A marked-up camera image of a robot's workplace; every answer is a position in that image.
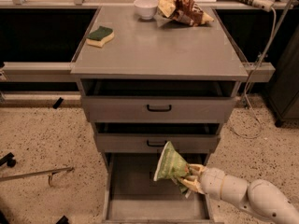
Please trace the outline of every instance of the brown snack bag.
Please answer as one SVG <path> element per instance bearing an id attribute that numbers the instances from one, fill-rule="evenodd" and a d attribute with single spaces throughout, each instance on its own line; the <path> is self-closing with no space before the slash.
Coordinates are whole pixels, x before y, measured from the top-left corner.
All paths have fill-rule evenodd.
<path id="1" fill-rule="evenodd" d="M 159 0 L 158 12 L 169 19 L 199 26 L 214 21 L 194 0 Z"/>

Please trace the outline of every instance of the black object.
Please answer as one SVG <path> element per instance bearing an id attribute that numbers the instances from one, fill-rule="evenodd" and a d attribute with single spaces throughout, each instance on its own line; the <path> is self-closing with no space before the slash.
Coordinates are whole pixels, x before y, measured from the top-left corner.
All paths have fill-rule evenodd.
<path id="1" fill-rule="evenodd" d="M 9 224 L 4 214 L 0 211 L 0 224 Z"/>
<path id="2" fill-rule="evenodd" d="M 54 109 L 56 109 L 56 108 L 58 108 L 59 107 L 59 105 L 63 102 L 63 98 L 62 97 L 60 97 L 59 99 L 58 99 L 58 101 L 56 101 L 56 103 L 55 103 L 55 105 L 53 106 L 53 108 Z"/>
<path id="3" fill-rule="evenodd" d="M 66 216 L 60 218 L 60 220 L 56 224 L 69 224 Z"/>
<path id="4" fill-rule="evenodd" d="M 1 160 L 0 160 L 0 166 L 2 166 L 4 163 L 7 163 L 7 166 L 8 167 L 14 167 L 16 165 L 16 161 L 13 160 L 13 157 L 15 157 L 12 153 L 8 153 L 5 157 L 3 157 Z"/>

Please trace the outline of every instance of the sponge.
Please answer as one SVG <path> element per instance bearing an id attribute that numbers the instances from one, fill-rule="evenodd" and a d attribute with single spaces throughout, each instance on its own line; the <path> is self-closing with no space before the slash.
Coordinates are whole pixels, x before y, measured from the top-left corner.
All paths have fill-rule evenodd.
<path id="1" fill-rule="evenodd" d="M 86 42 L 88 45 L 102 48 L 113 37 L 114 33 L 111 28 L 99 26 L 97 30 L 87 35 Z"/>

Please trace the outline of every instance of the terrazzo floor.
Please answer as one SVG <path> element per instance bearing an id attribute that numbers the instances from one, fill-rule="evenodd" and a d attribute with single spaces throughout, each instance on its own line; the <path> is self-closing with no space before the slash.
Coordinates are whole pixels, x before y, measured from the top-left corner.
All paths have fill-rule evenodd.
<path id="1" fill-rule="evenodd" d="M 272 112 L 259 95 L 250 96 L 263 130 L 250 111 L 237 103 L 224 125 L 221 141 L 207 166 L 229 175 L 266 179 L 299 209 L 299 122 L 277 128 Z M 93 129 L 80 107 L 0 107 L 0 157 L 12 152 L 17 164 L 0 167 L 0 177 L 75 167 L 53 178 L 46 175 L 0 182 L 0 210 L 10 224 L 52 224 L 67 216 L 70 224 L 100 223 L 107 171 L 93 141 Z M 215 221 L 262 224 L 228 203 L 211 201 Z"/>

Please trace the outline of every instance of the gray cabinet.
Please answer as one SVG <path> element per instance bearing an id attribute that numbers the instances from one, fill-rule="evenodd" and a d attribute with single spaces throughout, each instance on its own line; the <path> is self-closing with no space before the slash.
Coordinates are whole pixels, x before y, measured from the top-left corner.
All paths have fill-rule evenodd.
<path id="1" fill-rule="evenodd" d="M 276 125 L 299 120 L 299 25 L 282 53 L 275 75 L 266 87 L 267 99 L 277 114 Z"/>
<path id="2" fill-rule="evenodd" d="M 103 222 L 215 223 L 207 196 L 186 199 L 153 175 L 169 140 L 192 163 L 206 163 L 220 142 L 247 72 L 219 22 L 142 21 L 132 6 L 111 6 L 99 24 L 115 38 L 102 49 L 84 45 L 72 74 L 107 164 Z"/>

